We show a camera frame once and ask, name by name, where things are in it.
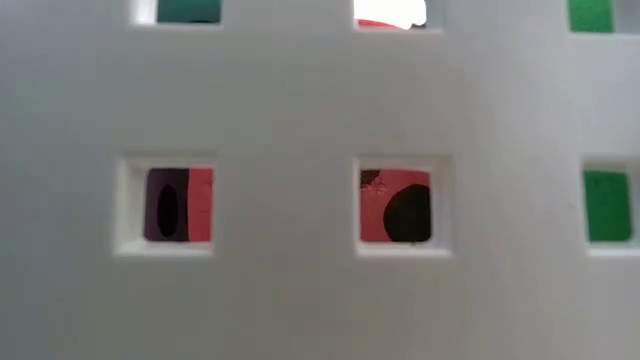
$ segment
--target black spot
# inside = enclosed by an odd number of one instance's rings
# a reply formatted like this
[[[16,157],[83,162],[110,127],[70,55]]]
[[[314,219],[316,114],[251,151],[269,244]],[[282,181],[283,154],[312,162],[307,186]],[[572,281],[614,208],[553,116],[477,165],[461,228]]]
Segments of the black spot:
[[[360,171],[360,189],[365,188],[380,176],[380,170],[361,170]]]
[[[431,192],[413,184],[398,191],[384,209],[384,229],[393,242],[425,242],[431,238]]]
[[[171,237],[178,227],[178,193],[173,186],[165,185],[160,190],[157,212],[160,233],[166,238]]]

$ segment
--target white perforated surface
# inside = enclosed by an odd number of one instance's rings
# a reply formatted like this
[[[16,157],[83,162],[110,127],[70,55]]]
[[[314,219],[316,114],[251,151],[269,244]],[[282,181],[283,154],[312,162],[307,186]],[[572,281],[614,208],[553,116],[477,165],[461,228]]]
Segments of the white perforated surface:
[[[344,0],[134,8],[0,0],[0,357],[637,358],[640,259],[589,255],[580,170],[640,153],[639,39],[557,0],[413,33]],[[212,256],[113,254],[130,153],[214,155]],[[356,256],[367,154],[450,159],[451,256]]]

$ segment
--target red surface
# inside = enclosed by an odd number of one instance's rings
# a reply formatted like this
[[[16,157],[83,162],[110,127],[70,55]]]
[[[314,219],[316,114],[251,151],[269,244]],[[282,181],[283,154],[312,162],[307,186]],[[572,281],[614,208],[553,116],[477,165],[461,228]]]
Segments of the red surface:
[[[391,197],[409,185],[430,185],[429,173],[415,170],[383,169],[371,184],[360,190],[360,239],[391,242],[384,229],[384,209]]]
[[[213,169],[189,170],[189,241],[212,241]]]
[[[389,29],[400,29],[397,26],[381,23],[381,22],[378,22],[378,21],[363,20],[363,19],[358,19],[358,26],[359,27],[381,27],[381,28],[389,28]]]

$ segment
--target green object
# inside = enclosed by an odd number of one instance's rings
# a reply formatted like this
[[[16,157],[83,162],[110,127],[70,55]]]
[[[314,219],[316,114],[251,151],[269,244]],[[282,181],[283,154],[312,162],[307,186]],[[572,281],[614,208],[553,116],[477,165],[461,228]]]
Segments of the green object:
[[[628,242],[633,234],[629,180],[625,173],[585,171],[589,241]]]
[[[612,0],[569,0],[569,20],[574,32],[613,32]]]
[[[221,0],[158,0],[159,23],[212,23],[221,18]]]

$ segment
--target square hole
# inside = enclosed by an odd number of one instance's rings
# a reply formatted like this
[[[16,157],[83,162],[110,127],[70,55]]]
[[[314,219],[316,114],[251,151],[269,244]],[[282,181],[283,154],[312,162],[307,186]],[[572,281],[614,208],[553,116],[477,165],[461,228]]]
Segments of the square hole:
[[[448,254],[451,179],[444,159],[364,158],[357,171],[360,254]]]
[[[221,0],[158,0],[158,23],[219,24]]]
[[[441,0],[353,1],[354,20],[360,29],[412,30],[441,26]]]
[[[360,170],[360,239],[367,243],[431,240],[430,174],[419,170]]]
[[[222,0],[131,0],[135,22],[152,24],[220,24]]]
[[[568,0],[568,5],[573,32],[640,32],[640,1]]]
[[[152,168],[147,175],[144,236],[149,241],[211,241],[213,169]]]
[[[583,173],[589,241],[628,243],[633,237],[631,188],[626,171]]]
[[[214,184],[212,157],[127,155],[118,166],[114,252],[212,254]]]

